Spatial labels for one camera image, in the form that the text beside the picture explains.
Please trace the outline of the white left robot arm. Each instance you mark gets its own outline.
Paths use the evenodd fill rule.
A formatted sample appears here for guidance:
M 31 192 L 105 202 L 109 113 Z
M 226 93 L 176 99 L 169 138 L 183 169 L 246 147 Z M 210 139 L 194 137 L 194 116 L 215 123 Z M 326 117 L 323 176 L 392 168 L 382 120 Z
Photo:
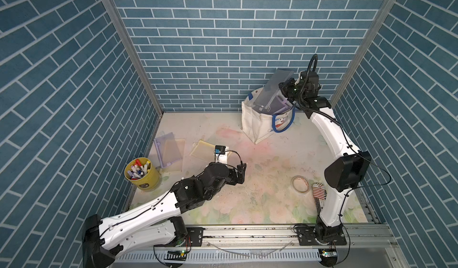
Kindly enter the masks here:
M 168 192 L 131 211 L 89 216 L 82 230 L 83 266 L 107 268 L 133 250 L 181 244 L 188 235 L 181 215 L 213 199 L 224 185 L 244 183 L 246 167 L 209 163 L 197 176 L 175 182 Z

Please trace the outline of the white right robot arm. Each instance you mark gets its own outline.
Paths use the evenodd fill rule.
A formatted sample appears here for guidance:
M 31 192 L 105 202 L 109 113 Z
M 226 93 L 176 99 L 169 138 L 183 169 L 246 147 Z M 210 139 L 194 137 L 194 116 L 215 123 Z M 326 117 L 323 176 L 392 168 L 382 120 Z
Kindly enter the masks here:
M 337 242 L 344 238 L 342 216 L 347 199 L 366 175 L 372 157 L 349 139 L 330 102 L 318 95 L 321 85 L 315 72 L 303 71 L 297 80 L 290 77 L 279 84 L 279 89 L 289 102 L 306 113 L 334 154 L 332 163 L 324 170 L 328 188 L 314 235 L 324 245 Z

